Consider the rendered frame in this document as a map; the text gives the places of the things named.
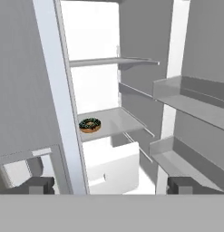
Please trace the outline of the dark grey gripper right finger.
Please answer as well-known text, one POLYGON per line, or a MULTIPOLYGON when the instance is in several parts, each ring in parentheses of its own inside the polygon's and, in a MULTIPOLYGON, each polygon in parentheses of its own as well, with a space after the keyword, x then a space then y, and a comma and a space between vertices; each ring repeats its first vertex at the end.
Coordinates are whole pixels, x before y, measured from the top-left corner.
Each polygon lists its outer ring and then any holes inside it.
POLYGON ((169 177, 167 193, 176 195, 213 195, 222 194, 222 191, 202 186, 191 177, 169 177))

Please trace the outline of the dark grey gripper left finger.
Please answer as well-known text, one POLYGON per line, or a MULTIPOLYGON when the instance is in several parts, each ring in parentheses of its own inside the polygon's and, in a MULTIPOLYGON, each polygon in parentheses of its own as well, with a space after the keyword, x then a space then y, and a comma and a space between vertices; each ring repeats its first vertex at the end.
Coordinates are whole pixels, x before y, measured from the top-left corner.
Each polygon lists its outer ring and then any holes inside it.
POLYGON ((53 195, 54 177, 31 177, 18 187, 8 188, 3 191, 4 194, 41 194, 53 195))

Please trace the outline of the white fridge drawer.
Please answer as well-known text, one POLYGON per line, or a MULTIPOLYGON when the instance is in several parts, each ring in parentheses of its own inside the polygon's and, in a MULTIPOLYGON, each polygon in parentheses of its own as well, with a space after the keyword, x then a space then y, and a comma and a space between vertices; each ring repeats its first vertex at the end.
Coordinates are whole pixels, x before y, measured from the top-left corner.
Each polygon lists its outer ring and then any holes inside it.
POLYGON ((138 142, 113 147, 109 137, 83 143, 91 195, 120 195, 139 186, 138 142))

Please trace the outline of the grey fridge door with shelves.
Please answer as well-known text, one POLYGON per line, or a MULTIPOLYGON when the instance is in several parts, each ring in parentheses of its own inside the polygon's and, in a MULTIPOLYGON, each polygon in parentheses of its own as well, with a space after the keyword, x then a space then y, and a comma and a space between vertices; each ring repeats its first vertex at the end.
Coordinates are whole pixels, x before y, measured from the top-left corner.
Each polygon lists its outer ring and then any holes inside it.
POLYGON ((170 176, 224 191, 224 0, 176 0, 167 71, 152 87, 164 105, 156 192, 170 176))

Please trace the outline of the white and grey fridge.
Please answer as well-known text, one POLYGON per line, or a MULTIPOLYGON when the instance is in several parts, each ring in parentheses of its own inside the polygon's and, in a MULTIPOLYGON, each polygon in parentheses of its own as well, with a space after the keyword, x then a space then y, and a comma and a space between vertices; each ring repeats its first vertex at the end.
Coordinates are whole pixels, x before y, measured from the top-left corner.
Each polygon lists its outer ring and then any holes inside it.
POLYGON ((113 147, 138 142, 139 186, 153 194, 158 163, 150 144, 161 138, 164 106, 153 84, 166 77, 174 0, 60 0, 77 119, 101 128, 81 143, 109 137, 113 147))

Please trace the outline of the chocolate glazed donut with sprinkles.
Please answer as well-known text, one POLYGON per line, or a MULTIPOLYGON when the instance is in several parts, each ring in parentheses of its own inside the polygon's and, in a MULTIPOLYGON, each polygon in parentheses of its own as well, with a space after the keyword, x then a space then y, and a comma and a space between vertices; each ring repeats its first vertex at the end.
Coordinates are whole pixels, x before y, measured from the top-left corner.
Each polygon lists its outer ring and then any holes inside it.
POLYGON ((84 133, 96 132, 101 128, 101 121, 96 118, 87 118, 79 123, 79 128, 84 133))

